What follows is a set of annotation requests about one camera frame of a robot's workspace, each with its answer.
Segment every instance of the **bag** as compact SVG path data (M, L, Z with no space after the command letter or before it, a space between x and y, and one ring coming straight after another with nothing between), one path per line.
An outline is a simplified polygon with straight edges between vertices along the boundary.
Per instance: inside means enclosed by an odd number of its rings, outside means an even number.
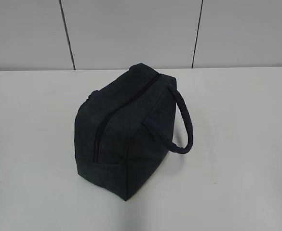
M185 148L172 143L176 104L188 134ZM192 122L176 79L137 64L94 91L75 119L78 174L128 200L168 151L192 148Z

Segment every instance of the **white wall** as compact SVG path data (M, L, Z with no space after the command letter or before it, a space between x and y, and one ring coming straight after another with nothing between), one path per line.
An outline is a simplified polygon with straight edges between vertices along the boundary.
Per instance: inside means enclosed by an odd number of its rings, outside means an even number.
M191 68L201 0L62 0L77 69Z
M71 70L57 0L0 0L0 70Z
M62 0L76 69L191 68L202 0ZM282 0L203 0L193 67L282 66ZM0 0L0 70L73 68L59 0Z
M204 0L194 67L282 66L282 0Z

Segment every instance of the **table surface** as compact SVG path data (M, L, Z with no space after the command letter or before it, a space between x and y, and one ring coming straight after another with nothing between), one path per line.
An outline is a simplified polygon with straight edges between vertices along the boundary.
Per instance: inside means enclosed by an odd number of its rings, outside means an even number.
M0 231L282 231L282 67L159 70L195 142L128 202L77 175L73 146L80 104L124 71L0 72Z

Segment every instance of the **zipper track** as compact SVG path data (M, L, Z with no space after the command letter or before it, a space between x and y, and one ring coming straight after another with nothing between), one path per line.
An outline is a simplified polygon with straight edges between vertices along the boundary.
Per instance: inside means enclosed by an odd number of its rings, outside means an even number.
M118 112L123 107L127 106L128 104L132 103L133 101L137 100L159 77L161 76L160 73L157 73L140 91L137 92L137 94L134 95L130 100L128 100L126 103L124 103L122 106L116 108L115 110L111 111L104 119L100 122L95 137L94 137L94 154L93 154L93 162L98 163L99 159L99 149L100 149L100 143L101 138L103 135L103 132L112 118L112 116Z

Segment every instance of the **rounded handle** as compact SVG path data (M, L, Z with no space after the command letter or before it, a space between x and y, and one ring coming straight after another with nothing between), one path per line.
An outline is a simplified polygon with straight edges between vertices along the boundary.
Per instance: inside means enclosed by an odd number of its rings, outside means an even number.
M185 104L185 101L181 94L176 90L171 84L168 85L169 91L173 94L175 101L178 105L180 114L183 118L186 132L188 135L188 144L185 148L178 147L176 144L174 144L172 141L168 140L163 132L158 128L157 124L148 119L144 122L144 125L148 128L148 130L157 138L159 139L164 146L171 152L179 153L179 154L186 154L188 153L192 146L193 146L193 127L192 127L192 121L190 118L189 111L187 109L187 106Z

